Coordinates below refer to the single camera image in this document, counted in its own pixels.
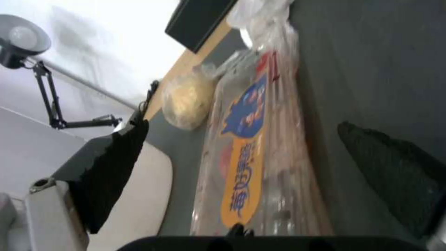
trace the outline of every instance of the clear plastic wrap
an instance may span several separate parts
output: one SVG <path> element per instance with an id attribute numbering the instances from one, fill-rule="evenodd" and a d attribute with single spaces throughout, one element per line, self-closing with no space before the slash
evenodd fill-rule
<path id="1" fill-rule="evenodd" d="M 286 21 L 289 3 L 239 0 L 229 15 L 233 27 L 247 29 L 253 49 L 232 56 L 217 84 L 192 235 L 225 235 L 238 222 L 256 235 L 319 234 L 295 80 L 298 37 Z"/>
<path id="2" fill-rule="evenodd" d="M 211 108 L 217 74 L 214 65 L 199 65 L 190 73 L 166 83 L 162 93 L 162 111 L 166 120 L 184 130 L 198 127 Z"/>

